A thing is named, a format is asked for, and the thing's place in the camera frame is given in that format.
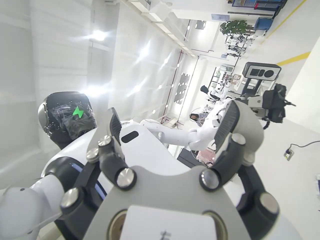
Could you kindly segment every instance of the yellow floor line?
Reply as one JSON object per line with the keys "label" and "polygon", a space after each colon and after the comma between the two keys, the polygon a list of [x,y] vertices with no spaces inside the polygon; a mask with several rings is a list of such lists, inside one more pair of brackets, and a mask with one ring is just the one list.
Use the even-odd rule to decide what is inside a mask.
{"label": "yellow floor line", "polygon": [[298,55],[298,56],[295,56],[295,57],[291,57],[289,59],[286,59],[284,61],[281,61],[281,62],[277,63],[277,65],[278,66],[283,66],[283,65],[287,65],[287,64],[290,64],[290,63],[293,63],[293,62],[296,62],[296,61],[304,60],[307,57],[309,57],[310,53],[311,52],[309,51],[309,52],[303,53],[301,55]]}

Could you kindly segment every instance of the blue light strip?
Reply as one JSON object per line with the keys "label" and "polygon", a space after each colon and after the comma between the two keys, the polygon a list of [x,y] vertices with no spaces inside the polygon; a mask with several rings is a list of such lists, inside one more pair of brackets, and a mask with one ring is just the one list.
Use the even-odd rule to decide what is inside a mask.
{"label": "blue light strip", "polygon": [[[81,172],[82,171],[82,167],[78,166],[75,163],[71,163],[71,167],[73,167],[74,169],[76,169],[77,171]],[[106,198],[105,194],[103,193],[103,191],[101,190],[100,186],[96,183],[96,185],[94,186],[94,188],[96,189],[96,191],[99,193],[99,195],[101,196],[102,200],[104,200]]]}

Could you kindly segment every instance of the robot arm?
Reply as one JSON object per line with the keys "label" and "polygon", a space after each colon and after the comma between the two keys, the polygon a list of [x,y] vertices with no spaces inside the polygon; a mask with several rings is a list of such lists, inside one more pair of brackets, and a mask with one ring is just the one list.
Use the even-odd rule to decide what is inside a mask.
{"label": "robot arm", "polygon": [[210,124],[207,119],[203,124],[206,125],[205,127],[202,126],[201,128],[191,129],[190,131],[170,128],[149,119],[142,120],[140,124],[153,133],[161,143],[185,147],[189,146],[191,150],[196,151],[206,149],[209,142],[215,138],[218,129],[214,127],[213,124]]}
{"label": "robot arm", "polygon": [[36,239],[42,227],[61,216],[63,196],[63,187],[54,175],[30,188],[7,188],[0,198],[0,239]]}

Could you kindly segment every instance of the person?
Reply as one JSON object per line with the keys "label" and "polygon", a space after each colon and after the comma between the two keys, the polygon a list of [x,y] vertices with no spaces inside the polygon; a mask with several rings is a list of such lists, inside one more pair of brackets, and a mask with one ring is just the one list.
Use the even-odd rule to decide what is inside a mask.
{"label": "person", "polygon": [[208,113],[191,113],[190,119],[195,121],[199,127],[202,127],[203,123],[205,122]]}

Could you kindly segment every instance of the green lightning bolt logo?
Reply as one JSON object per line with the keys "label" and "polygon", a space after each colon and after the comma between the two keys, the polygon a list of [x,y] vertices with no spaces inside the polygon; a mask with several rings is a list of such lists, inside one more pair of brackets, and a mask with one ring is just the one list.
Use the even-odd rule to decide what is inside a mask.
{"label": "green lightning bolt logo", "polygon": [[79,118],[81,118],[83,115],[83,111],[79,110],[79,107],[77,106],[72,115],[78,115]]}

